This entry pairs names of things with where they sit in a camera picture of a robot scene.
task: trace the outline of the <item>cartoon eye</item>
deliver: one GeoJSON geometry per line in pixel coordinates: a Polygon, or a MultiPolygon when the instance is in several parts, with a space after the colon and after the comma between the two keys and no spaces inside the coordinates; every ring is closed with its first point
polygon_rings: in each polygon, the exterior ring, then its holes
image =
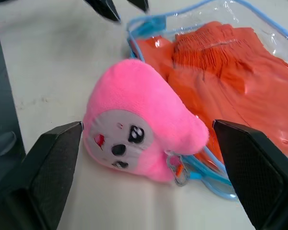
{"type": "Polygon", "coordinates": [[[142,136],[142,130],[140,130],[139,128],[138,128],[138,130],[136,131],[138,134],[139,134],[139,136],[142,136]]]}
{"type": "Polygon", "coordinates": [[[136,133],[134,131],[131,132],[131,135],[132,135],[133,138],[137,137],[137,135],[136,135],[136,133]]]}
{"type": "Polygon", "coordinates": [[[144,140],[144,130],[137,126],[131,126],[128,141],[130,143],[140,144],[144,140]]]}

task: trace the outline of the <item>table surface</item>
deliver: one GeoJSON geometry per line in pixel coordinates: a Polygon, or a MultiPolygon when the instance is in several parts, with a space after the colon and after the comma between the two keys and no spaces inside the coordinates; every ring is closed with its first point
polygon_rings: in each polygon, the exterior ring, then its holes
{"type": "MultiPolygon", "coordinates": [[[[151,14],[198,0],[151,0],[151,14]]],[[[288,0],[251,0],[288,29],[288,0]]],[[[40,134],[82,120],[97,79],[128,57],[126,23],[143,15],[114,1],[122,24],[99,17],[82,0],[16,0],[0,5],[0,39],[25,149],[40,134]]],[[[96,164],[80,145],[74,183],[59,230],[252,230],[239,202],[223,200],[201,182],[154,183],[96,164]]]]}

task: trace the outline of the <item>orange fabric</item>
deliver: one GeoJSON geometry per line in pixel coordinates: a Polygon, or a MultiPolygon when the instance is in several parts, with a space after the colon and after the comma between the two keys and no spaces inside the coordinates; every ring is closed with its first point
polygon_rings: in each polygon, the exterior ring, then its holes
{"type": "MultiPolygon", "coordinates": [[[[253,29],[211,22],[176,35],[162,48],[144,50],[147,40],[139,46],[145,61],[157,65],[186,107],[208,126],[207,146],[220,160],[215,119],[258,129],[288,155],[288,64],[271,55],[253,29]]],[[[203,153],[197,157],[208,160],[203,153]]]]}

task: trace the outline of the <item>transparent pouch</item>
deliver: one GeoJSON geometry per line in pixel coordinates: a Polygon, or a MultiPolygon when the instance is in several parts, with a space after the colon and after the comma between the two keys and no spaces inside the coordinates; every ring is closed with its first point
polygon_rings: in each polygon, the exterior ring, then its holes
{"type": "MultiPolygon", "coordinates": [[[[128,33],[131,56],[205,122],[220,161],[215,119],[260,130],[288,155],[288,31],[243,0],[206,0],[135,18],[128,33]]],[[[196,157],[214,167],[204,152],[196,157]]]]}

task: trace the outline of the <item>red mark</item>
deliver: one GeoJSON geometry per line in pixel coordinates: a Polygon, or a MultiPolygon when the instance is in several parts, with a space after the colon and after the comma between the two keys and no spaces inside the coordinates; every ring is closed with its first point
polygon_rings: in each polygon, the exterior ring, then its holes
{"type": "Polygon", "coordinates": [[[96,144],[102,149],[104,143],[105,143],[105,137],[101,134],[98,134],[95,138],[94,141],[96,142],[96,144]]]}
{"type": "Polygon", "coordinates": [[[123,129],[123,125],[121,123],[117,123],[117,127],[123,129]]]}

